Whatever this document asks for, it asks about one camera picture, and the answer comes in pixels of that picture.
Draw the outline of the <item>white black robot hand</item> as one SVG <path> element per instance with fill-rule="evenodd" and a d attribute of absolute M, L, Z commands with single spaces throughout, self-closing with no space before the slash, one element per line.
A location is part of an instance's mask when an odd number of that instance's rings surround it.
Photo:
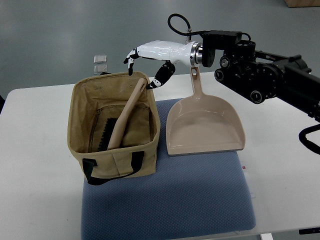
<path fill-rule="evenodd" d="M 175 73 L 175 63 L 181 62 L 187 67 L 197 67 L 202 63 L 202 44 L 191 41 L 187 44 L 156 40 L 134 48 L 125 58 L 128 74 L 133 74 L 133 65 L 136 59 L 145 58 L 164 61 L 157 71 L 154 80 L 147 85 L 147 89 L 163 86 Z"/>

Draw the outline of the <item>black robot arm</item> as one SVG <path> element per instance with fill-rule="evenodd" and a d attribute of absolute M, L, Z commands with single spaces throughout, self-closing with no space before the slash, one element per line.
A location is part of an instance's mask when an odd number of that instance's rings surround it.
<path fill-rule="evenodd" d="M 320 79 L 300 55 L 281 56 L 256 50 L 247 33 L 223 30 L 191 30 L 189 21 L 173 13 L 167 24 L 175 33 L 202 38 L 191 60 L 206 68 L 213 65 L 217 50 L 223 51 L 215 79 L 254 104 L 279 98 L 316 121 L 320 120 Z"/>

